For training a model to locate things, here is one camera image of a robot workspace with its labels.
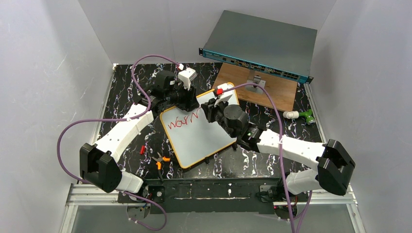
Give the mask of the orange framed whiteboard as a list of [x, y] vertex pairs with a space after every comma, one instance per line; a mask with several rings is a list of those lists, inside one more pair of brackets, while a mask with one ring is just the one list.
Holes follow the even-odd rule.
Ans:
[[186, 112], [171, 107], [159, 116], [181, 168], [190, 168], [236, 142], [217, 123], [209, 123], [201, 107]]

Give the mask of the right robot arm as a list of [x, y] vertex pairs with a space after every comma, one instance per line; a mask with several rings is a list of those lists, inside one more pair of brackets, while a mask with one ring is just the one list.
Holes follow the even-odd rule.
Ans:
[[344, 196], [356, 167], [347, 150], [338, 140], [327, 143], [308, 142], [261, 128], [249, 122], [237, 104], [218, 102], [211, 98], [201, 104], [209, 123], [217, 123], [241, 148], [259, 153], [277, 154], [308, 167], [300, 172], [285, 174], [277, 193], [298, 195], [304, 191], [323, 189]]

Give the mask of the red marker cap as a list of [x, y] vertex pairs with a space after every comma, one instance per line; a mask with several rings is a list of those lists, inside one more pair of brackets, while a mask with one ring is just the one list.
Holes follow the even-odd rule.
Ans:
[[143, 155], [144, 153], [145, 153], [145, 146], [141, 146], [141, 149], [140, 149], [140, 155]]

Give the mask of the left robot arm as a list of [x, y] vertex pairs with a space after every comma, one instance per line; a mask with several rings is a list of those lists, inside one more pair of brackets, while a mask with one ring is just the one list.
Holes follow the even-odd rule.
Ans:
[[144, 180], [132, 173], [121, 171], [118, 161], [129, 144], [164, 110], [177, 107], [190, 112], [200, 106], [196, 88], [191, 82], [197, 73], [186, 68], [178, 74], [161, 70], [154, 83], [146, 89], [137, 103], [106, 135], [93, 144], [80, 148], [80, 175], [90, 184], [106, 193], [114, 190], [138, 193]]

